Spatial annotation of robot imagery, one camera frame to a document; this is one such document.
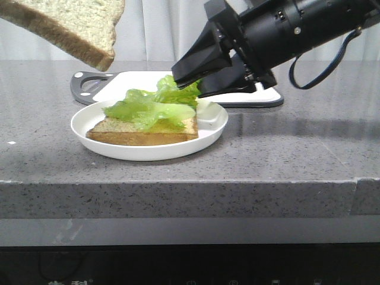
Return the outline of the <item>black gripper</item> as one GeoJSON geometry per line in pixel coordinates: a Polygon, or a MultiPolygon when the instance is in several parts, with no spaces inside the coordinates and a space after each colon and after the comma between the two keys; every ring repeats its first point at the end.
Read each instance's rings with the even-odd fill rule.
{"type": "Polygon", "coordinates": [[[208,1],[205,11],[208,22],[200,36],[172,66],[177,86],[185,88],[201,79],[199,98],[254,93],[256,83],[264,88],[274,87],[277,84],[274,74],[260,63],[234,9],[226,1],[208,1]],[[232,66],[231,50],[235,51],[232,66]]]}

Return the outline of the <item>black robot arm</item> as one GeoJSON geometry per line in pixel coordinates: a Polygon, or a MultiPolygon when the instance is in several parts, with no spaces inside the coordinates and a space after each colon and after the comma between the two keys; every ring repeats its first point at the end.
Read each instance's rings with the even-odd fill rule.
{"type": "Polygon", "coordinates": [[[204,8],[203,31],[172,67],[177,86],[197,83],[201,97],[273,87],[274,67],[379,23],[378,1],[252,1],[242,13],[208,1],[204,8]]]}

